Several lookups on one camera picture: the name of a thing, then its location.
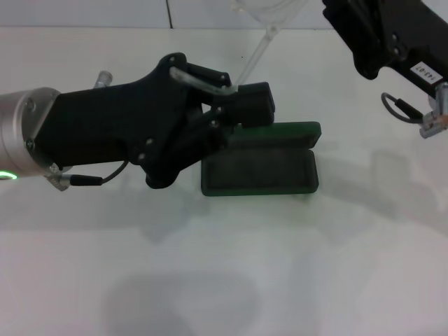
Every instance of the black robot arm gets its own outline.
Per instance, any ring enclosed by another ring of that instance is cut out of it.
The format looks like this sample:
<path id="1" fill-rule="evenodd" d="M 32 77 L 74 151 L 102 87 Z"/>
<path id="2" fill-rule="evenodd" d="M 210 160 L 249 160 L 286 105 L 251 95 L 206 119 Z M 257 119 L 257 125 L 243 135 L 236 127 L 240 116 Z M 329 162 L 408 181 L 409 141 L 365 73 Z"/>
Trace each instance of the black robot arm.
<path id="1" fill-rule="evenodd" d="M 234 126 L 274 122 L 267 83 L 242 85 L 233 94 L 219 95 L 175 80 L 173 67 L 217 88 L 231 86 L 227 73 L 189 64 L 184 54 L 171 54 L 137 82 L 59 94 L 35 147 L 61 170 L 129 161 L 143 168 L 150 187 L 166 188 L 182 169 L 225 148 Z M 203 104 L 210 111 L 203 113 Z M 101 184 L 100 180 L 83 181 Z"/>

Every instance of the white table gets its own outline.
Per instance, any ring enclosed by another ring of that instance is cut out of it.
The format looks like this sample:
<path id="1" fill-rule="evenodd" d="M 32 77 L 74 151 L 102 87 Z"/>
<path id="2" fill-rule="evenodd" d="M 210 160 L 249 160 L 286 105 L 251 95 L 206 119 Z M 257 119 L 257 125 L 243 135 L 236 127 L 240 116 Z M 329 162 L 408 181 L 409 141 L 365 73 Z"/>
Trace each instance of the white table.
<path id="1" fill-rule="evenodd" d="M 233 78 L 262 31 L 0 29 L 0 92 L 135 81 L 164 55 Z M 0 186 L 0 335 L 438 336 L 448 333 L 448 136 L 424 141 L 333 31 L 284 31 L 251 77 L 276 121 L 319 121 L 310 197 L 205 198 L 198 165 L 150 190 L 139 167 L 60 193 Z M 119 164 L 79 167 L 106 176 Z"/>

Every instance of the sticker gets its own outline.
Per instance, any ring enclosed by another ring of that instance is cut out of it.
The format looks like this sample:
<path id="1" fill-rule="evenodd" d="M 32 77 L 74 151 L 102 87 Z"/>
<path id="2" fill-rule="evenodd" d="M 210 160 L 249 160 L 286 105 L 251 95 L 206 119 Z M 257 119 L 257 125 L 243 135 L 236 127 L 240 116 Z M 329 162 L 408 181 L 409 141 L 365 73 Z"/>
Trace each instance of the sticker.
<path id="1" fill-rule="evenodd" d="M 426 82 L 430 84 L 434 84 L 443 79 L 440 74 L 438 74 L 435 70 L 433 70 L 423 62 L 420 62 L 416 66 L 413 66 L 411 68 L 411 71 L 422 77 Z"/>

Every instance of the cable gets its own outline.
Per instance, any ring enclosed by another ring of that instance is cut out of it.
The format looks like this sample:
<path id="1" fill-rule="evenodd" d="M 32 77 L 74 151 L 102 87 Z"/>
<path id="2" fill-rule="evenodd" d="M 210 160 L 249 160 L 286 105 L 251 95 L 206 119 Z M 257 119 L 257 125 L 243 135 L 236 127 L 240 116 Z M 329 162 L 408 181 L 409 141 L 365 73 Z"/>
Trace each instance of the cable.
<path id="1" fill-rule="evenodd" d="M 62 175 L 61 182 L 65 183 L 66 186 L 102 186 L 109 181 L 112 181 L 115 177 L 119 175 L 123 170 L 125 170 L 129 161 L 124 161 L 121 166 L 115 170 L 111 175 L 106 178 L 101 178 L 97 176 L 86 176 L 86 175 Z"/>
<path id="2" fill-rule="evenodd" d="M 394 116 L 395 118 L 403 121 L 404 123 L 408 123 L 408 124 L 414 124 L 414 125 L 420 125 L 423 123 L 423 118 L 406 118 L 403 117 L 402 115 L 398 114 L 393 108 L 392 106 L 389 104 L 388 100 L 392 101 L 395 105 L 402 103 L 403 101 L 401 101 L 401 99 L 396 99 L 395 97 L 391 96 L 389 93 L 383 93 L 381 95 L 381 100 L 383 102 L 384 107 L 386 107 L 387 111 Z M 409 109 L 410 111 L 404 111 L 402 109 L 403 112 L 405 112 L 406 114 L 411 114 L 411 115 L 416 115 L 417 113 L 419 115 L 421 115 L 420 112 L 418 112 L 417 110 L 415 110 L 415 108 L 412 108 L 410 105 L 407 104 L 407 109 Z"/>
<path id="3" fill-rule="evenodd" d="M 121 164 L 121 166 L 117 170 L 115 170 L 111 175 L 107 176 L 106 178 L 103 178 L 103 181 L 101 184 L 105 184 L 105 183 L 112 181 L 115 177 L 117 177 L 119 175 L 119 173 L 121 173 L 123 170 L 125 170 L 128 163 L 129 163 L 129 161 L 124 161 Z"/>

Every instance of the gray cable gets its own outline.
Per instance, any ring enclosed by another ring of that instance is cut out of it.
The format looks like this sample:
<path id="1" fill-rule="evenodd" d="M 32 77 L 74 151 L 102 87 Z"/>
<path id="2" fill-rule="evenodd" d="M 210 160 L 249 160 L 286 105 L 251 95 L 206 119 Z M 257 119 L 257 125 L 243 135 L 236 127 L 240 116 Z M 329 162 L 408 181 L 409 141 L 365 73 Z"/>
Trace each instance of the gray cable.
<path id="1" fill-rule="evenodd" d="M 395 118 L 403 121 L 404 123 L 408 123 L 408 124 L 417 124 L 420 125 L 422 123 L 422 120 L 420 119 L 410 119 L 407 117 L 403 117 L 402 115 L 398 114 L 393 108 L 392 106 L 389 104 L 389 102 L 387 101 L 387 99 L 389 99 L 391 102 L 396 103 L 398 101 L 398 99 L 396 99 L 395 97 L 391 96 L 389 93 L 383 93 L 381 95 L 381 100 L 383 102 L 384 107 L 387 109 L 387 111 L 394 116 Z"/>

